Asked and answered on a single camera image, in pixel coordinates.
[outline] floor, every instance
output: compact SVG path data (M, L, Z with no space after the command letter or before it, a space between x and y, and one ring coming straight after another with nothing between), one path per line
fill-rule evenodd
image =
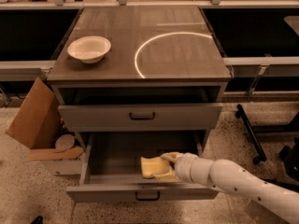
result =
M299 110L299 102L243 103L252 124L284 124ZM77 203L65 193L78 176L55 176L38 161L27 161L28 149L6 134L19 108L0 108L0 223L31 223L43 216L44 224L85 223L285 223L256 202L219 194L214 200L141 203ZM204 157L228 159L260 178L293 182L278 153L293 145L293 136L261 138L267 162L252 163L253 144L236 104L224 104L220 120L209 136Z

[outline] open cardboard box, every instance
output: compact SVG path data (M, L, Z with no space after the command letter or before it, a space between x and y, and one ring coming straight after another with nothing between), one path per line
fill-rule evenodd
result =
M30 148L29 161L41 161L54 175L79 175L84 156L82 147L55 148L61 129L58 105L54 93L38 77L7 134Z

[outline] caster wheel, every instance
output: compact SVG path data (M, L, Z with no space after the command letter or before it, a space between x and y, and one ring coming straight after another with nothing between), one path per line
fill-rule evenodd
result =
M238 119L241 117L240 111L235 112L235 117L238 118Z
M261 159L260 159L259 156L255 157L255 158L253 159L253 163L254 163L255 165L258 165L260 162L261 162Z
M291 151L291 148L288 146L285 146L280 152L279 152L279 157L284 160L285 158L288 157L289 153Z

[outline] curved white line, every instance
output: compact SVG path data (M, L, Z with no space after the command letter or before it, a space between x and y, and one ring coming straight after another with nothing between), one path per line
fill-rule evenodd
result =
M198 33L192 33L192 32L174 32L174 33L168 33L168 34L162 34L162 35L156 35L155 37L152 37L151 39L147 40L145 43L143 43L139 49L137 50L137 52L135 53L135 58L134 58L134 63L135 63L135 69L138 72L138 74L142 77L145 78L145 76L141 73L141 71L138 68L138 63L137 63L137 58L138 55L140 53L140 51L148 45L148 43L150 43L153 40L159 39L161 37L165 37L165 36L169 36L169 35L198 35L198 36L202 36L202 37L206 37L206 38L212 38L211 35L205 35L205 34L198 34Z

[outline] cardboard flap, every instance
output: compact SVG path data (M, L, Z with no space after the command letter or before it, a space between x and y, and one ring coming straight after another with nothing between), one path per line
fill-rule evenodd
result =
M61 116L54 93L38 77L7 134L29 148L51 148L60 134Z
M51 160L71 160L79 157L83 153L82 147L73 147L68 150L55 148L31 149L28 155L29 161L51 161Z

